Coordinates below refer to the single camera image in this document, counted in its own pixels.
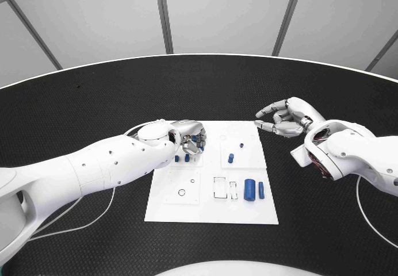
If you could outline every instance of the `cable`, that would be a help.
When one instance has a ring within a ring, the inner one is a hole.
[[[144,125],[153,124],[153,123],[156,123],[156,122],[165,122],[165,119],[160,119],[160,120],[156,120],[156,121],[152,121],[152,122],[146,122],[146,123],[143,123],[143,124],[134,126],[133,128],[130,128],[130,129],[124,132],[124,135],[127,135],[136,128],[143,127]]]
[[[110,199],[110,204],[108,204],[108,207],[107,207],[105,211],[103,212],[103,214],[101,214],[101,215],[85,225],[85,226],[78,227],[78,228],[74,228],[74,229],[69,229],[69,230],[64,230],[64,231],[59,231],[59,232],[55,232],[55,233],[51,233],[51,234],[45,234],[45,235],[42,235],[42,236],[39,236],[39,237],[33,237],[33,238],[29,239],[29,242],[30,242],[32,240],[41,239],[42,237],[49,237],[49,236],[52,236],[52,235],[62,234],[62,233],[67,233],[67,232],[71,232],[71,231],[75,231],[75,230],[79,230],[79,229],[87,228],[87,227],[88,227],[88,226],[104,216],[105,212],[108,211],[110,206],[111,206],[111,204],[113,204],[113,200],[114,200],[114,191],[113,191],[113,197],[111,197],[111,199]]]
[[[356,201],[358,201],[358,206],[359,206],[359,209],[361,209],[361,213],[362,213],[362,216],[366,220],[366,223],[369,224],[371,228],[374,229],[375,233],[381,236],[381,238],[395,247],[398,248],[398,245],[395,243],[392,243],[387,237],[379,233],[379,231],[375,229],[372,223],[369,222],[368,220],[368,217],[365,215],[365,212],[364,212],[364,209],[362,209],[362,205],[361,205],[361,201],[359,201],[359,181],[361,181],[361,177],[358,177],[358,181],[356,181]]]
[[[75,203],[72,204],[72,206],[64,211],[64,213],[42,227],[39,228],[33,235],[38,234],[43,229],[46,229],[55,222],[56,220],[72,210],[72,208],[75,207],[75,205],[79,203],[82,197],[75,201]]]

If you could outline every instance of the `blue cylinder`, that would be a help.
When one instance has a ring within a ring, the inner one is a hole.
[[[232,162],[234,162],[234,154],[229,154],[228,163],[232,163]]]
[[[258,183],[258,197],[261,200],[264,199],[264,184],[263,184],[263,182]]]
[[[245,194],[244,199],[248,201],[255,200],[255,181],[253,179],[245,180]]]

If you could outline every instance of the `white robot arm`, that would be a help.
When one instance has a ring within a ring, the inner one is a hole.
[[[65,204],[165,167],[180,146],[193,155],[202,153],[206,144],[203,125],[192,120],[172,124],[160,120],[133,136],[127,134],[36,164],[0,168],[0,266]],[[19,191],[23,191],[23,204]]]
[[[257,117],[273,111],[276,124],[257,120],[255,126],[286,137],[306,133],[304,144],[290,152],[302,167],[315,163],[332,180],[358,174],[381,191],[398,196],[398,136],[375,137],[355,123],[326,121],[313,106],[294,97],[268,105]]]

